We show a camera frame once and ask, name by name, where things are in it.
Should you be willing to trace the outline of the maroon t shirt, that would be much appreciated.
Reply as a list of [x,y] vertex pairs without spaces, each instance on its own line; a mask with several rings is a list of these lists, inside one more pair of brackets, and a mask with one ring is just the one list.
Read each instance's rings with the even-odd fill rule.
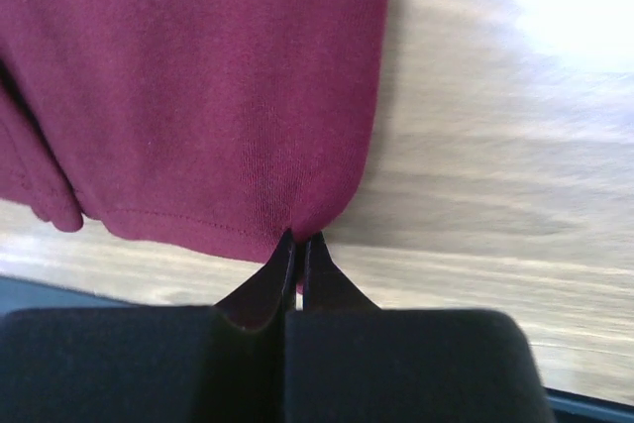
[[1,196],[264,262],[362,179],[388,0],[1,0]]

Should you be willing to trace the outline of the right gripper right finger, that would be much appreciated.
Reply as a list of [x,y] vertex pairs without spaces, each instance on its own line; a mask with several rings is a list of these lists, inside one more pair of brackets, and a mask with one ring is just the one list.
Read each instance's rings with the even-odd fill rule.
[[322,233],[305,243],[300,263],[304,310],[379,310],[334,263]]

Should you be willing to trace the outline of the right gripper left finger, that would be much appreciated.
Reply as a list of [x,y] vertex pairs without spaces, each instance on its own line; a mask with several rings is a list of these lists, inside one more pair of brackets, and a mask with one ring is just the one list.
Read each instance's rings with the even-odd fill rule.
[[267,262],[215,308],[239,329],[258,332],[266,328],[294,300],[295,260],[296,244],[286,231]]

